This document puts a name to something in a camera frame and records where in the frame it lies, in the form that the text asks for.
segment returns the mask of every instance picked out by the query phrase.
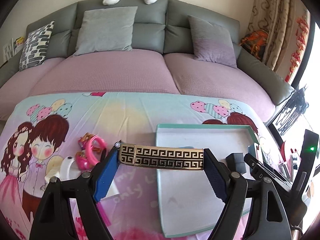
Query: curtain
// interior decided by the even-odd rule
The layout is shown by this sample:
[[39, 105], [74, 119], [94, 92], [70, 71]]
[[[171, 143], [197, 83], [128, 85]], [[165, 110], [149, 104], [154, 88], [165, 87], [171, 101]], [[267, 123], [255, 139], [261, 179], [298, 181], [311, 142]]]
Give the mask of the curtain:
[[297, 60], [292, 69], [292, 54], [295, 52], [299, 18], [310, 22], [309, 13], [300, 0], [254, 0], [247, 34], [257, 30], [268, 33], [266, 49], [262, 62], [287, 82], [292, 80], [300, 65]]

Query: throw pillow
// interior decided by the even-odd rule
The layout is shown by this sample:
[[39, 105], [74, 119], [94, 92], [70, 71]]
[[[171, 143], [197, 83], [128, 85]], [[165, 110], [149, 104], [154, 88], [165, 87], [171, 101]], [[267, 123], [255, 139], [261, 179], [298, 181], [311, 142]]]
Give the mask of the throw pillow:
[[132, 50], [133, 23], [138, 7], [116, 7], [84, 12], [76, 52]]
[[20, 58], [19, 71], [39, 66], [45, 61], [54, 21], [28, 34]]
[[229, 31], [216, 24], [188, 16], [196, 60], [237, 68]]

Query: greek key pattern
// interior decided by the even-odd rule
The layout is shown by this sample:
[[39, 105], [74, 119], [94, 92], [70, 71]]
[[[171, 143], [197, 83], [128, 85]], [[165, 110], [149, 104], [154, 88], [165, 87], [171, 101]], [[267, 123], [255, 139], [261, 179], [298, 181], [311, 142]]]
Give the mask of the greek key pattern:
[[203, 149], [121, 144], [119, 161], [126, 165], [171, 170], [203, 170]]

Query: blue gripper pad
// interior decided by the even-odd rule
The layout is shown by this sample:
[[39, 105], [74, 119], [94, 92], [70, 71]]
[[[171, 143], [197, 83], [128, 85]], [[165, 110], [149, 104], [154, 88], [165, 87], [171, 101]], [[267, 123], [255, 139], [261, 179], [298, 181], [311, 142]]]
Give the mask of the blue gripper pad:
[[220, 198], [223, 203], [226, 203], [228, 200], [226, 183], [207, 153], [204, 153], [204, 172], [207, 175], [216, 197]]
[[104, 167], [99, 178], [96, 181], [96, 191], [94, 192], [93, 198], [98, 203], [102, 198], [106, 197], [110, 188], [111, 182], [118, 170], [118, 151], [110, 151], [109, 162]]

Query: screw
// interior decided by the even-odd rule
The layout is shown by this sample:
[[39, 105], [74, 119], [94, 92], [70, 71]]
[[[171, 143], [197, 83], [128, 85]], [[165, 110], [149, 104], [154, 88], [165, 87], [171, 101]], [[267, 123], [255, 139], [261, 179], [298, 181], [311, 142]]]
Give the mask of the screw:
[[116, 143], [115, 143], [115, 147], [116, 147], [116, 148], [118, 148], [118, 149], [119, 149], [119, 148], [120, 148], [120, 146], [121, 146], [121, 142], [116, 142]]
[[51, 183], [57, 183], [57, 181], [58, 181], [58, 178], [56, 176], [53, 176], [50, 178]]
[[271, 183], [271, 179], [268, 178], [268, 177], [263, 177], [263, 181], [264, 181], [265, 183]]
[[235, 179], [237, 179], [240, 177], [240, 174], [234, 171], [231, 173], [231, 176], [234, 177]]
[[91, 176], [91, 173], [88, 172], [88, 171], [82, 173], [82, 177], [85, 178], [85, 179], [89, 178], [90, 176]]

